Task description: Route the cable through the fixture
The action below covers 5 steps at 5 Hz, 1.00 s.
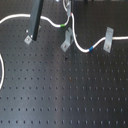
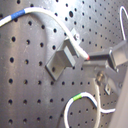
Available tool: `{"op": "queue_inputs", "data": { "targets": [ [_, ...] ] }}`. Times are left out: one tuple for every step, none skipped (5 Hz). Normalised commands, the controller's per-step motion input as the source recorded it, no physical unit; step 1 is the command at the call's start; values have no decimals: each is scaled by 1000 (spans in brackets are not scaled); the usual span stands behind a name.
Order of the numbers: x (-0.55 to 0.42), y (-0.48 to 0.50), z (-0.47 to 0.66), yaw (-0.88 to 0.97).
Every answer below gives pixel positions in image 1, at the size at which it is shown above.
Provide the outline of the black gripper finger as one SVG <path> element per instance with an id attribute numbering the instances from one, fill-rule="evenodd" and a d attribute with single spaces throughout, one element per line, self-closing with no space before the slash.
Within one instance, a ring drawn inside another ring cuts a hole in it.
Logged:
<path id="1" fill-rule="evenodd" d="M 37 39 L 40 17 L 44 0 L 33 0 L 33 7 L 30 14 L 28 35 L 32 40 Z"/>

